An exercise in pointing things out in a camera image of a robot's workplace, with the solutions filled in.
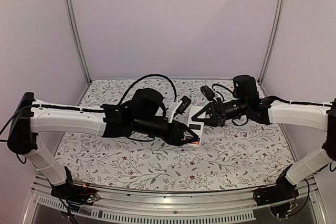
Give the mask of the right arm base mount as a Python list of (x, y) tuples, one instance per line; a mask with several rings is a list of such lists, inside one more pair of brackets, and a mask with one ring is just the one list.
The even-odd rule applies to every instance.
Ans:
[(263, 206), (289, 200), (299, 196), (296, 186), (292, 184), (279, 184), (273, 186), (260, 186), (253, 192), (253, 199), (257, 206)]

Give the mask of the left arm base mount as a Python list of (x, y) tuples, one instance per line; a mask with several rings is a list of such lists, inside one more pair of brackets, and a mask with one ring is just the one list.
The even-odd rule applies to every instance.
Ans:
[(91, 188), (89, 183), (74, 185), (69, 182), (54, 186), (51, 184), (51, 195), (75, 205), (93, 205), (100, 199), (96, 189)]

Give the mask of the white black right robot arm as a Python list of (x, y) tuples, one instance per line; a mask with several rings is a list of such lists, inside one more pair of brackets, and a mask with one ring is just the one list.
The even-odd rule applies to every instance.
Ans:
[(277, 96), (260, 98), (256, 80), (249, 75), (233, 78), (233, 100), (223, 102), (213, 89), (201, 87), (201, 93), (209, 103), (192, 115), (194, 122), (206, 126), (223, 126), (227, 120), (246, 119), (263, 125), (288, 124), (310, 127), (326, 132), (321, 148), (284, 169), (271, 190), (276, 201), (291, 194), (292, 187), (305, 178), (321, 171), (335, 161), (335, 102), (313, 103), (287, 101)]

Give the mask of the white remote control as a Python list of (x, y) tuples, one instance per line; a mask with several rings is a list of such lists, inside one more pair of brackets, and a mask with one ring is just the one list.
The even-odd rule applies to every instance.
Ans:
[(187, 120), (187, 126), (198, 136), (197, 141), (193, 141), (190, 143), (187, 143), (186, 145), (193, 146), (193, 147), (199, 147), (202, 144), (202, 135), (203, 135), (203, 129), (204, 129), (204, 123), (203, 122), (196, 122), (192, 120), (192, 116), (199, 112), (203, 107), (202, 106), (196, 106), (193, 105), (190, 108), (188, 120)]

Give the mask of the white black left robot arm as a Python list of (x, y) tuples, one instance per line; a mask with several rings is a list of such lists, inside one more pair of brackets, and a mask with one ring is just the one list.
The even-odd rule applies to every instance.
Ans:
[(151, 88), (137, 89), (130, 100), (125, 92), (117, 104), (83, 107), (46, 103), (26, 92), (14, 114), (6, 122), (8, 138), (4, 141), (15, 154), (25, 156), (67, 200), (78, 195), (71, 183), (71, 173), (38, 140), (41, 132), (85, 133), (104, 138), (129, 138), (142, 133), (162, 139), (166, 144), (181, 146), (198, 141), (198, 135), (174, 117), (190, 105), (190, 99), (175, 98), (166, 107), (163, 95)]

